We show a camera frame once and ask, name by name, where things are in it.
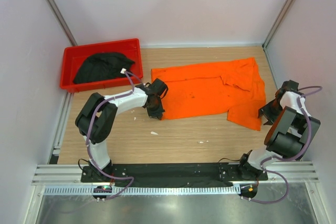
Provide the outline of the orange t shirt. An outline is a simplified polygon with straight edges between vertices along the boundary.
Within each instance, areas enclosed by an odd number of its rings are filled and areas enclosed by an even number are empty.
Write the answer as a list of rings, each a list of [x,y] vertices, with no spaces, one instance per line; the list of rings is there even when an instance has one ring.
[[[258,111],[266,104],[265,83],[255,58],[151,70],[168,87],[163,118],[227,114],[227,120],[260,131]]]

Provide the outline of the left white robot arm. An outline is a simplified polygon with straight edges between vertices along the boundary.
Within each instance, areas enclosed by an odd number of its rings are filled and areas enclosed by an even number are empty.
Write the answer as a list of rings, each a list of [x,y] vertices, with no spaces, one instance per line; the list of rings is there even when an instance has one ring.
[[[116,95],[93,93],[80,113],[75,125],[89,149],[88,166],[82,169],[82,182],[107,182],[113,175],[113,165],[107,151],[109,136],[117,115],[135,108],[145,108],[152,119],[162,119],[162,99],[168,86],[160,79],[138,84],[131,90]]]

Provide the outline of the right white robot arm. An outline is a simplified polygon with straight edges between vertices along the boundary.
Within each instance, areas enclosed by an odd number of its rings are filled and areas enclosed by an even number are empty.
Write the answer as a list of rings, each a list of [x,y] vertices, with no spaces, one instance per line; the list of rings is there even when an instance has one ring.
[[[264,147],[242,155],[236,167],[238,177],[257,179],[275,161],[297,161],[304,156],[321,122],[308,112],[303,89],[295,81],[285,81],[275,98],[259,109],[258,116],[265,117],[271,128]]]

